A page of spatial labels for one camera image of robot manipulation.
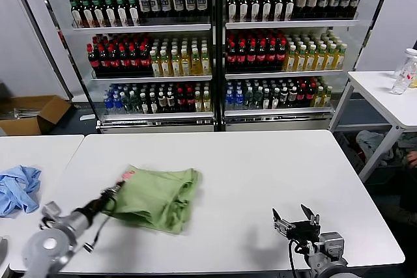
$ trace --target bottle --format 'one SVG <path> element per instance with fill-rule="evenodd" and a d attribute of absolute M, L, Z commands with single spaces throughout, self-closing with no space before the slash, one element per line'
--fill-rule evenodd
<path fill-rule="evenodd" d="M 121 26 L 129 26 L 128 24 L 128 11 L 124 0 L 116 0 L 117 13 L 119 14 L 119 21 Z"/>
<path fill-rule="evenodd" d="M 313 62 L 313 66 L 312 66 L 313 71 L 321 71 L 322 70 L 325 57 L 326 57 L 326 45 L 321 44 L 319 52 L 316 55 L 315 60 Z"/>
<path fill-rule="evenodd" d="M 394 85 L 392 86 L 391 93 L 403 94 L 405 90 L 414 81 L 417 74 L 417 57 L 413 57 L 401 70 Z"/>
<path fill-rule="evenodd" d="M 289 47 L 288 55 L 285 58 L 283 70 L 284 72 L 292 72 L 295 64 L 295 49 L 296 46 L 291 45 Z"/>
<path fill-rule="evenodd" d="M 169 71 L 169 65 L 168 65 L 168 56 L 166 50 L 161 50 L 161 68 L 162 68 L 162 75 L 164 77 L 172 76 L 172 73 Z"/>
<path fill-rule="evenodd" d="M 356 10 L 358 10 L 358 5 L 359 5 L 360 0 L 351 0 L 351 2 L 349 3 L 349 6 L 347 8 L 347 17 L 350 19 L 353 19 L 355 14 L 356 14 Z"/>
<path fill-rule="evenodd" d="M 151 13 L 151 2 L 149 0 L 139 0 L 139 7 L 141 9 L 141 15 L 147 19 Z"/>
<path fill-rule="evenodd" d="M 246 22 L 248 15 L 248 0 L 239 0 L 239 21 Z"/>
<path fill-rule="evenodd" d="M 93 6 L 90 4 L 89 0 L 81 0 L 81 10 L 84 13 L 85 19 L 87 23 L 84 24 L 84 27 L 95 27 L 95 21 L 93 17 L 93 13 L 91 12 Z"/>
<path fill-rule="evenodd" d="M 262 4 L 262 21 L 269 21 L 271 10 L 271 0 L 263 0 Z"/>
<path fill-rule="evenodd" d="M 193 57 L 192 57 L 192 65 L 191 65 L 191 74 L 192 75 L 203 75 L 203 67 L 201 66 L 200 57 L 198 54 L 198 49 L 192 49 Z"/>
<path fill-rule="evenodd" d="M 289 21 L 293 17 L 294 0 L 287 0 L 285 2 L 284 21 Z"/>
<path fill-rule="evenodd" d="M 340 45 L 340 50 L 335 54 L 332 70 L 342 70 L 343 69 L 343 61 L 345 60 L 345 53 L 346 53 L 346 44 Z"/>
<path fill-rule="evenodd" d="M 320 107 L 329 107 L 330 106 L 330 98 L 332 97 L 332 86 L 327 86 L 326 92 L 323 93 L 320 101 Z"/>
<path fill-rule="evenodd" d="M 301 72 L 304 69 L 304 63 L 306 61 L 306 45 L 300 46 L 300 51 L 296 53 L 294 60 L 294 71 Z"/>
<path fill-rule="evenodd" d="M 211 75 L 210 60 L 207 47 L 201 48 L 201 66 L 203 67 L 203 75 Z"/>
<path fill-rule="evenodd" d="M 331 70 L 332 69 L 335 49 L 336 49 L 336 44 L 330 44 L 330 48 L 329 48 L 329 50 L 327 51 L 327 53 L 324 57 L 322 70 Z"/>
<path fill-rule="evenodd" d="M 314 95 L 310 103 L 310 107 L 319 107 L 322 97 L 323 97 L 323 86 L 319 86 L 319 88 L 317 89 L 317 94 Z"/>
<path fill-rule="evenodd" d="M 71 4 L 71 15 L 74 19 L 75 25 L 78 29 L 81 29 L 83 25 L 83 20 L 85 20 L 85 23 L 87 23 L 87 20 L 85 19 L 84 12 L 82 12 L 79 3 L 77 0 L 70 0 Z"/>
<path fill-rule="evenodd" d="M 274 21 L 281 21 L 283 14 L 283 0 L 274 0 Z"/>
<path fill-rule="evenodd" d="M 187 49 L 181 49 L 181 66 L 184 76 L 190 76 L 190 59 L 187 54 Z"/>
<path fill-rule="evenodd" d="M 227 16 L 229 22 L 236 22 L 236 0 L 227 0 Z"/>
<path fill-rule="evenodd" d="M 317 0 L 316 18 L 325 18 L 329 0 Z"/>
<path fill-rule="evenodd" d="M 207 0 L 197 0 L 197 10 L 199 16 L 207 15 Z"/>
<path fill-rule="evenodd" d="M 280 91 L 280 102 L 279 102 L 278 105 L 280 107 L 287 106 L 287 99 L 288 99 L 288 88 L 287 87 L 282 87 L 282 89 Z"/>
<path fill-rule="evenodd" d="M 306 3 L 307 0 L 296 0 L 293 15 L 296 19 L 304 18 Z"/>

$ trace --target clear plastic bottle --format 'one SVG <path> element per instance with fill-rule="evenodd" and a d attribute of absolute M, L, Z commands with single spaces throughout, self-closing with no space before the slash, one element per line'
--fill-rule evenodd
<path fill-rule="evenodd" d="M 413 57 L 401 70 L 397 80 L 392 86 L 391 93 L 403 94 L 412 83 L 417 74 L 417 57 Z"/>

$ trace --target green towel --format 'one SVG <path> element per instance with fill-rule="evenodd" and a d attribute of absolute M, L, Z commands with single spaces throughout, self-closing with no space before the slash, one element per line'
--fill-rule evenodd
<path fill-rule="evenodd" d="M 179 234 L 190 219 L 199 175 L 194 169 L 157 172 L 130 165 L 112 216 L 131 225 Z M 110 215 L 113 206 L 111 201 L 104 213 Z"/>

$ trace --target white tabletop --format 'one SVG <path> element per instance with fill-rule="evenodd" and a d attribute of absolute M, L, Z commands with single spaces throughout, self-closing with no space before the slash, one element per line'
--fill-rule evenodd
<path fill-rule="evenodd" d="M 349 72 L 349 77 L 364 98 L 370 97 L 377 103 L 385 113 L 382 115 L 388 115 L 406 130 L 417 128 L 417 111 L 412 109 L 417 102 L 417 89 L 408 88 L 402 95 L 392 94 L 393 73 Z"/>
<path fill-rule="evenodd" d="M 56 183 L 56 178 L 63 173 L 83 138 L 83 135 L 0 137 L 0 172 L 17 165 L 40 169 L 40 187 L 36 197 L 42 206 L 45 192 Z M 3 255 L 0 255 L 0 277 L 7 269 L 11 249 L 16 237 L 22 235 L 24 224 L 38 224 L 38 211 L 40 209 L 32 214 L 18 212 L 12 217 L 0 218 L 0 236 L 8 240 L 6 258 L 3 260 Z"/>
<path fill-rule="evenodd" d="M 49 200 L 69 214 L 113 185 L 128 164 L 203 173 L 187 230 L 180 235 L 126 227 L 110 219 L 95 250 L 83 249 L 67 273 L 218 273 L 288 270 L 288 241 L 272 226 L 304 220 L 300 203 L 321 215 L 322 232 L 346 240 L 350 266 L 398 264 L 404 254 L 332 134 L 288 132 L 89 135 Z M 104 216 L 79 240 L 92 242 Z M 23 247 L 36 231 L 31 225 Z M 307 268 L 301 255 L 295 266 Z M 13 270 L 25 270 L 18 253 Z"/>

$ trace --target water bottle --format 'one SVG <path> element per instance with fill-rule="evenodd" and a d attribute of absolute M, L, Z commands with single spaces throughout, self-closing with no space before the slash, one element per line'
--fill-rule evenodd
<path fill-rule="evenodd" d="M 226 92 L 226 111 L 232 111 L 233 110 L 233 104 L 235 102 L 235 98 L 233 97 L 233 93 L 230 89 Z"/>
<path fill-rule="evenodd" d="M 413 57 L 410 62 L 408 62 L 401 72 L 394 85 L 392 86 L 391 92 L 393 94 L 403 94 L 405 90 L 410 86 L 414 77 L 417 74 L 417 57 Z"/>
<path fill-rule="evenodd" d="M 405 50 L 405 61 L 404 64 L 399 64 L 394 72 L 394 77 L 397 78 L 398 75 L 401 73 L 401 70 L 404 66 L 412 60 L 413 57 L 417 57 L 417 50 L 412 48 L 407 48 Z"/>
<path fill-rule="evenodd" d="M 243 94 L 241 89 L 237 90 L 235 110 L 243 110 Z"/>

